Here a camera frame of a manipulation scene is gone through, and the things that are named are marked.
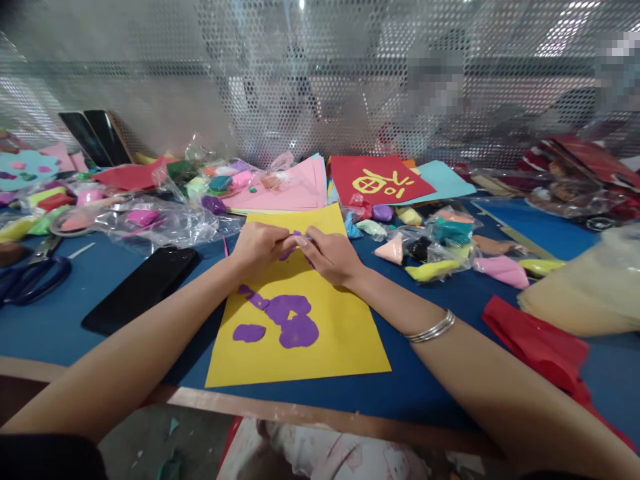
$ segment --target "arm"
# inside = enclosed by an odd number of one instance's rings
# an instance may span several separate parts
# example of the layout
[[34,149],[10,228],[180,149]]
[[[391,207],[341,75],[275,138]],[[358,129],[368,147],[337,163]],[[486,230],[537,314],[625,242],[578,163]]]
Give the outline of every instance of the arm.
[[294,245],[286,229],[246,224],[230,257],[88,352],[0,433],[68,433],[100,441],[147,398],[242,278]]
[[[313,227],[307,234],[313,243],[297,241],[318,272],[352,290],[400,333],[423,332],[444,318],[442,308],[366,268],[346,237]],[[640,459],[602,422],[462,320],[412,348],[520,473],[640,477]]]

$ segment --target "bracelet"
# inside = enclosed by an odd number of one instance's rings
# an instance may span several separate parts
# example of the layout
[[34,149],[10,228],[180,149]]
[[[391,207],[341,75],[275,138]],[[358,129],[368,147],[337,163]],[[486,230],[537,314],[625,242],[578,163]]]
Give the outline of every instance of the bracelet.
[[453,325],[453,322],[455,322],[455,315],[451,310],[447,310],[447,314],[445,315],[445,317],[440,320],[440,322],[438,322],[435,327],[432,327],[429,330],[418,333],[416,335],[404,335],[404,338],[413,343],[421,343],[427,340],[432,340],[449,330]]

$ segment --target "metal mesh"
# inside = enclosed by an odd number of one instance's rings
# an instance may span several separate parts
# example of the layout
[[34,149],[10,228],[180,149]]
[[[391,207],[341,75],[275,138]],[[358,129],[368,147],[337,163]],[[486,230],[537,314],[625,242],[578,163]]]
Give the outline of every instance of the metal mesh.
[[134,151],[197,131],[258,165],[290,149],[506,167],[568,131],[632,155],[637,112],[599,111],[594,74],[597,34],[626,31],[635,0],[16,0],[0,123],[74,150],[57,113],[106,109]]

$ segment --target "black smartphone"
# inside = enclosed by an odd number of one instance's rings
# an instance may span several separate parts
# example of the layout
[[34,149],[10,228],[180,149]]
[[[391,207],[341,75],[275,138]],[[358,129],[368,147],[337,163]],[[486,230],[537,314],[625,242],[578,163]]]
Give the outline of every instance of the black smartphone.
[[98,167],[112,167],[113,163],[85,116],[80,112],[60,112],[58,116],[71,134]]
[[200,263],[194,249],[156,250],[82,320],[82,327],[111,335],[178,290]]
[[111,162],[114,165],[131,163],[131,156],[113,116],[104,110],[85,110],[84,114]]

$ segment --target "blue scissors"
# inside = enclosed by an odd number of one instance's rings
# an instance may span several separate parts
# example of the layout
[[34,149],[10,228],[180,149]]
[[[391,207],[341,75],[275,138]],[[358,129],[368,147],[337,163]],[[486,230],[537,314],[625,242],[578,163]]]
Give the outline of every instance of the blue scissors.
[[[33,252],[24,267],[6,269],[0,273],[0,308],[5,304],[27,305],[58,288],[71,273],[71,262],[66,257],[52,257],[62,241],[48,236]],[[40,282],[52,271],[51,276]]]

